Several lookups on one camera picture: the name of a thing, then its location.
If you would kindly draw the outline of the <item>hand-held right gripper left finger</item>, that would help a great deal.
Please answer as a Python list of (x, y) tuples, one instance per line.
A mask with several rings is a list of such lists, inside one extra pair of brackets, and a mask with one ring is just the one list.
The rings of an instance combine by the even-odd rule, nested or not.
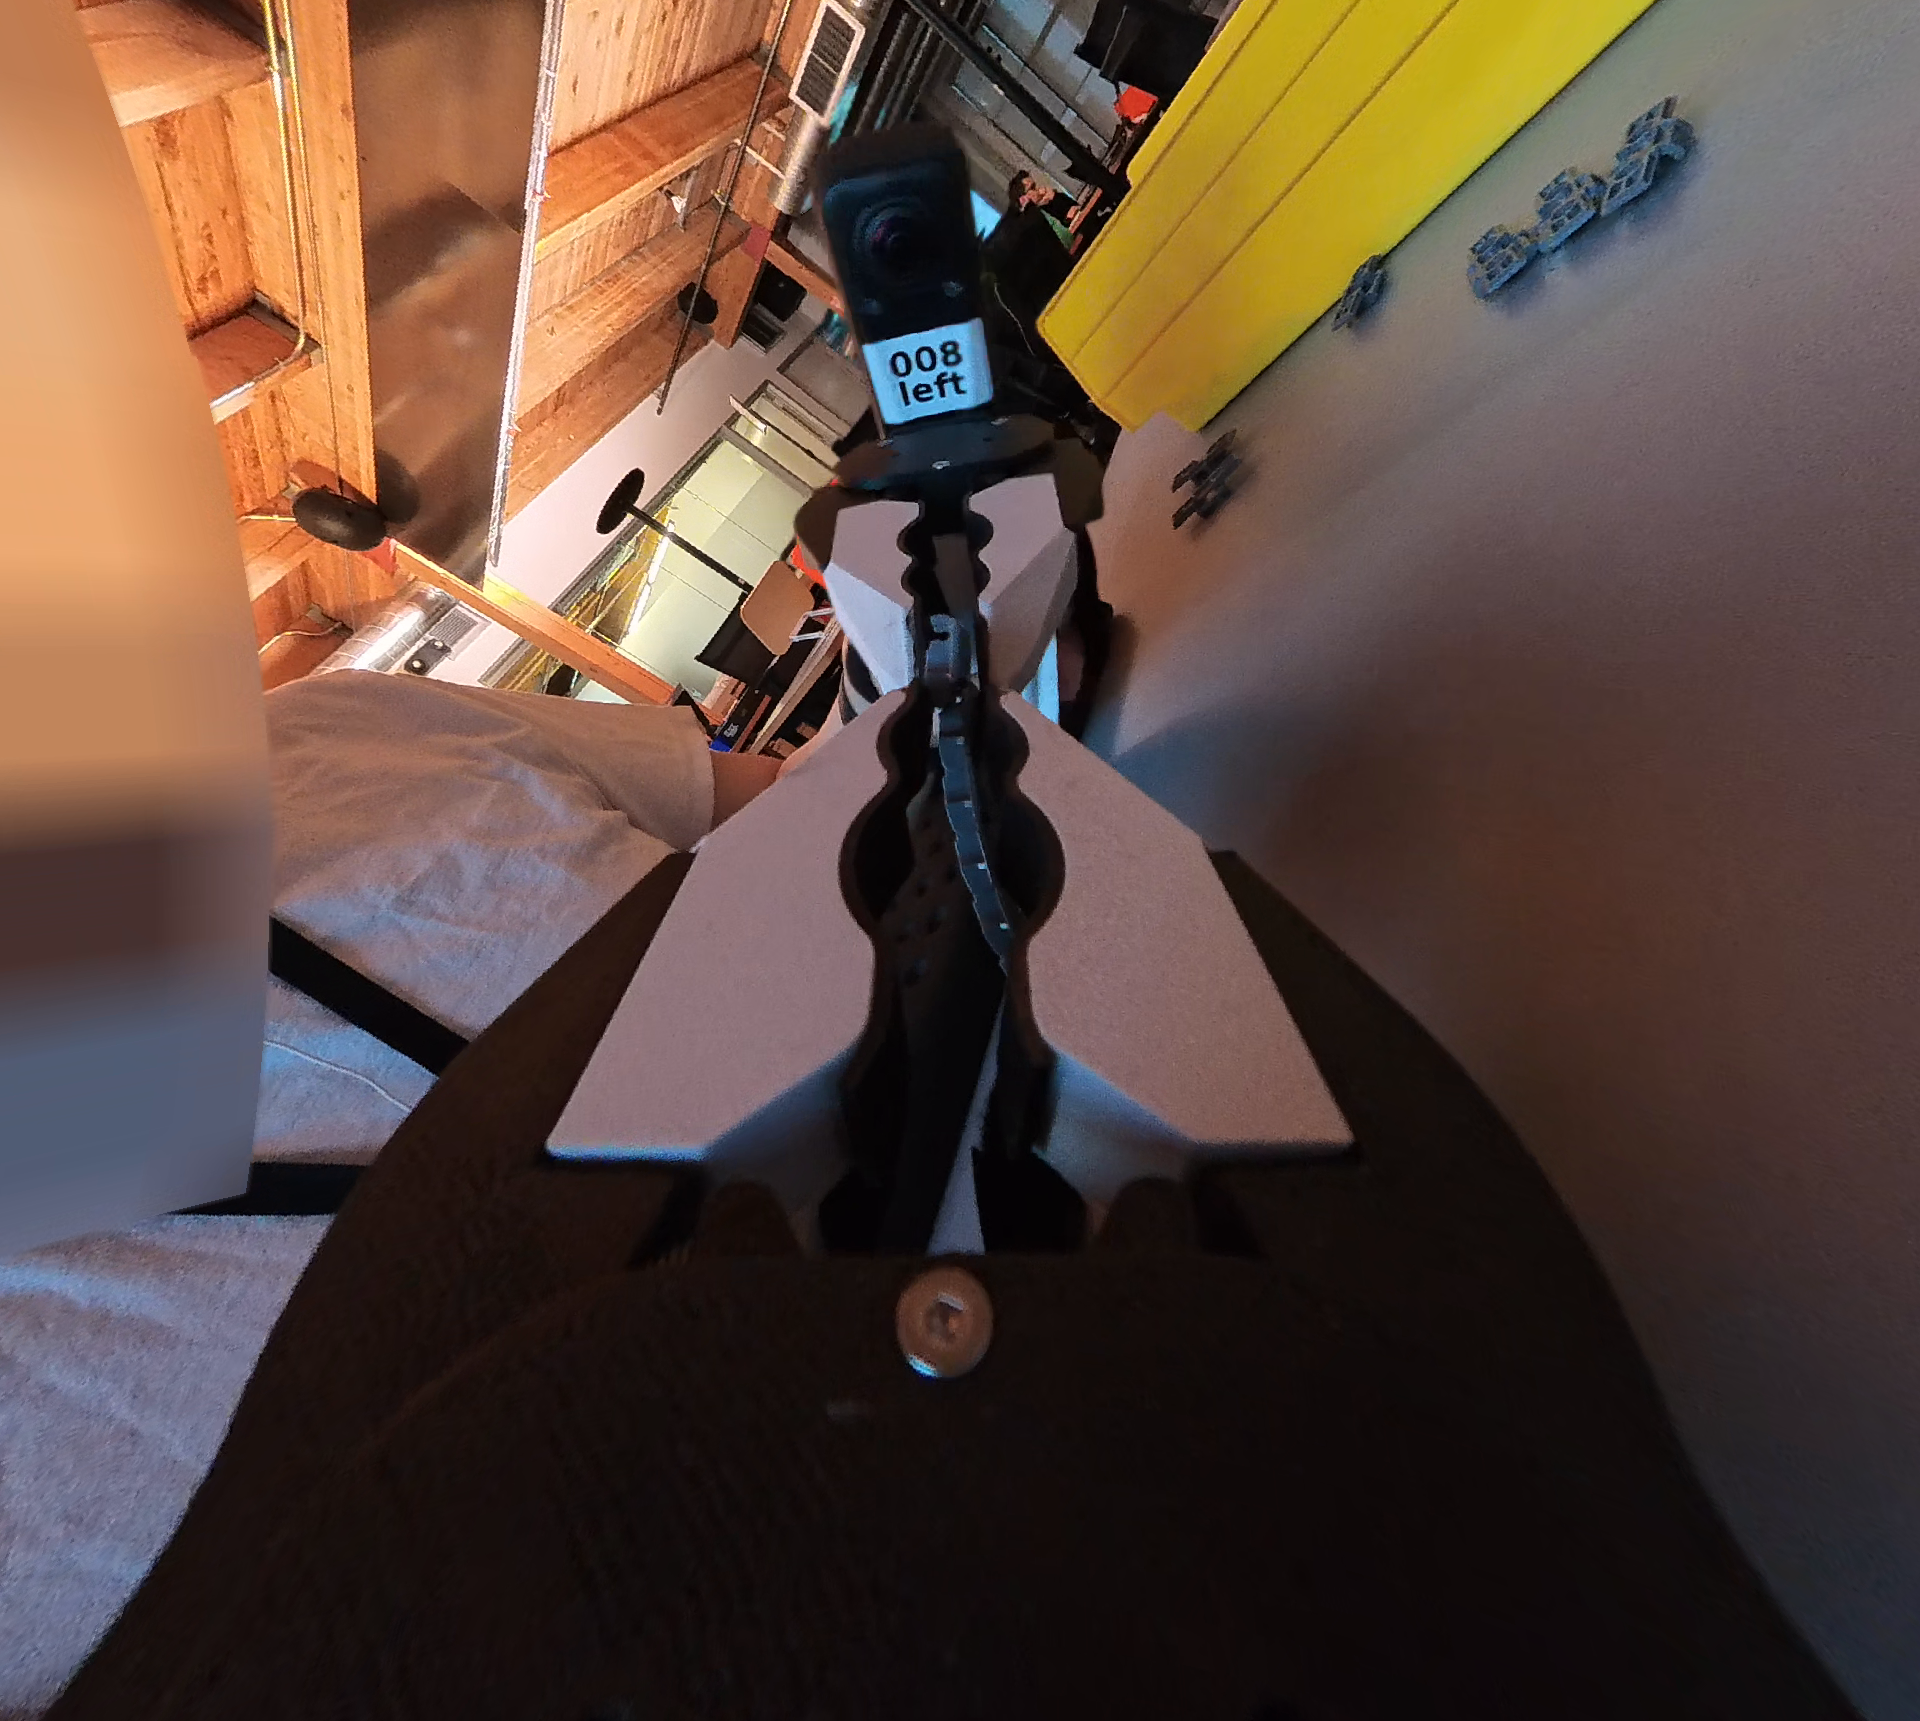
[(773, 1188), (809, 1254), (851, 1166), (839, 1082), (864, 1033), (875, 946), (842, 844), (886, 790), (886, 694), (806, 748), (693, 858), (546, 1153), (696, 1165)]

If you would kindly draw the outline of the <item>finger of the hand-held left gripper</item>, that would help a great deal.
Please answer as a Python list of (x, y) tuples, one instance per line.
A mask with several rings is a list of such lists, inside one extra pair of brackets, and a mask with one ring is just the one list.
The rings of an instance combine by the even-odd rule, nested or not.
[(909, 551), (903, 534), (919, 507), (849, 507), (832, 523), (828, 598), (849, 649), (858, 655), (867, 699), (904, 690), (917, 673)]
[(972, 496), (990, 534), (977, 551), (985, 583), (986, 674), (1019, 694), (1042, 668), (1079, 580), (1079, 538), (1063, 517), (1054, 481), (1003, 481)]

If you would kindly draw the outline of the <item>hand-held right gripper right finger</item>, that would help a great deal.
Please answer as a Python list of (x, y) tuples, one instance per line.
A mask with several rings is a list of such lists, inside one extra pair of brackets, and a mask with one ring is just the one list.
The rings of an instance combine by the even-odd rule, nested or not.
[(986, 1247), (1073, 1250), (1132, 1181), (1343, 1155), (1352, 1131), (1206, 846), (1000, 699), (997, 879), (1022, 921), (1024, 1039), (986, 1111)]

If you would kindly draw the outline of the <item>person's left forearm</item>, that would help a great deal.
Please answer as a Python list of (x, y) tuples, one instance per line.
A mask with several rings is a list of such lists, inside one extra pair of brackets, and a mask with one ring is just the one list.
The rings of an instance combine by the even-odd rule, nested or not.
[(719, 830), (757, 796), (768, 792), (784, 773), (806, 759), (806, 748), (780, 757), (770, 752), (711, 750), (712, 813), (708, 833)]

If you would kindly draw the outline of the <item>grey desk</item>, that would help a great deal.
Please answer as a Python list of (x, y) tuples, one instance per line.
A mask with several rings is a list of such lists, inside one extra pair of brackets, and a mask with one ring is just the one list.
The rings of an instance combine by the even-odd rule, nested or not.
[[(1092, 741), (1462, 1060), (1725, 1517), (1917, 1716), (1917, 0), (1661, 0), (1381, 310), (1120, 440)], [(1695, 148), (1469, 258), (1669, 93)]]

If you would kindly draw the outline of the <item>white air vent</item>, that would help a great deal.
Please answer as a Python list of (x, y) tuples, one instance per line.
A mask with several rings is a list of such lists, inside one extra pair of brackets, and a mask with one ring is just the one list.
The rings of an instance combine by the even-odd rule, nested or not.
[(842, 0), (819, 0), (813, 27), (790, 79), (790, 100), (821, 124), (831, 124), (851, 83), (867, 39), (867, 22)]

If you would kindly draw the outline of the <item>yellow plastic bin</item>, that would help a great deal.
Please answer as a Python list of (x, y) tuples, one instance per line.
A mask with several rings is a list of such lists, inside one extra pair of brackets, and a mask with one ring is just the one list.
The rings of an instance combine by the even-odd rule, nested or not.
[(1242, 0), (1040, 316), (1126, 428), (1199, 428), (1656, 0)]

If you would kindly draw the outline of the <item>scattered loose track links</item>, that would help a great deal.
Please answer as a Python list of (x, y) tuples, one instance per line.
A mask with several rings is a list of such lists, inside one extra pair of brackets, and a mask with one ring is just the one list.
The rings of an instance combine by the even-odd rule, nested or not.
[[(1685, 162), (1696, 144), (1693, 122), (1680, 114), (1679, 96), (1669, 93), (1635, 115), (1603, 171), (1564, 168), (1536, 197), (1527, 223), (1496, 223), (1469, 251), (1467, 276), (1477, 301), (1488, 303), (1527, 269), (1566, 246), (1594, 220), (1604, 220), (1646, 197), (1667, 164)], [(1190, 521), (1209, 523), (1234, 496), (1244, 456), (1239, 432), (1229, 428), (1188, 460), (1169, 488), (1181, 494), (1171, 514), (1172, 531)]]

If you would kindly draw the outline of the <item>silver duct with grille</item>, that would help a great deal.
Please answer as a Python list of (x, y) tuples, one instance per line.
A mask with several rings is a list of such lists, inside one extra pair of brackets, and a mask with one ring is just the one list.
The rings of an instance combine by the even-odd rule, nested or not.
[(343, 649), (338, 667), (365, 673), (430, 674), (472, 636), (482, 618), (454, 603), (413, 598), (388, 608)]

